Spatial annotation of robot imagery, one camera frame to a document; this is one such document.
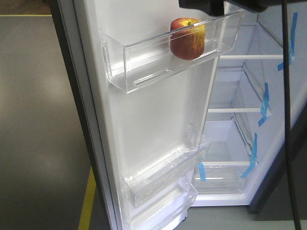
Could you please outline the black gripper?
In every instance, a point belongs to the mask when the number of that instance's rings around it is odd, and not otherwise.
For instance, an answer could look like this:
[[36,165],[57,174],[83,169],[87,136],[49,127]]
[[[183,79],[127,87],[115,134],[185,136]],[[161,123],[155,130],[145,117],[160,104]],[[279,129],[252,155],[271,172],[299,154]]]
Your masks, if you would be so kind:
[[179,0],[179,7],[200,10],[209,16],[224,16],[224,2],[231,3],[250,12],[263,12],[269,0]]

